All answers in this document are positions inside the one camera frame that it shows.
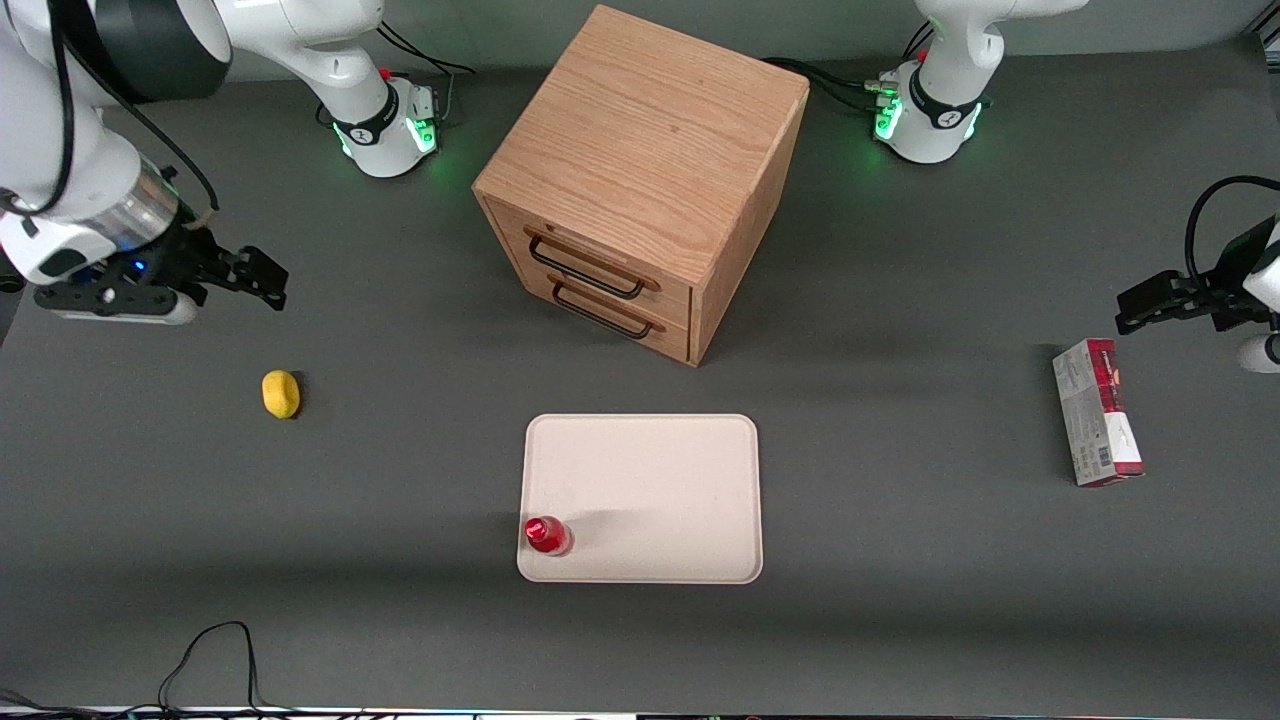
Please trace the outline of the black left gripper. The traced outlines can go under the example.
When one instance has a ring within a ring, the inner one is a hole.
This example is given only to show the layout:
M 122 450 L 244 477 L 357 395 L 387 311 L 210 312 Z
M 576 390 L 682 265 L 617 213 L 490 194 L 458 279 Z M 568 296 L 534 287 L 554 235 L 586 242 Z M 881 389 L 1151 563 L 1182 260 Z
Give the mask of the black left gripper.
M 1277 309 L 1267 305 L 1245 279 L 1263 261 L 1277 269 L 1277 215 L 1253 225 L 1226 243 L 1208 272 L 1210 292 L 1176 270 L 1158 272 L 1116 296 L 1115 325 L 1129 336 L 1155 323 L 1210 315 L 1219 333 L 1258 323 L 1275 327 Z

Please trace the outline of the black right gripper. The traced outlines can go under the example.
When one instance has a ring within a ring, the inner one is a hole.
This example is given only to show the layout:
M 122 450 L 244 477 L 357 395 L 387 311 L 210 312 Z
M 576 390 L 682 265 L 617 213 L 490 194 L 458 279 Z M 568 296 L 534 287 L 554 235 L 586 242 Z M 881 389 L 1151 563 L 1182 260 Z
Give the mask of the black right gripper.
M 35 291 L 35 304 L 55 313 L 174 313 L 202 307 L 205 286 L 261 299 L 283 311 L 289 273 L 261 249 L 237 252 L 216 245 L 207 228 L 178 227 L 152 243 L 116 254 Z

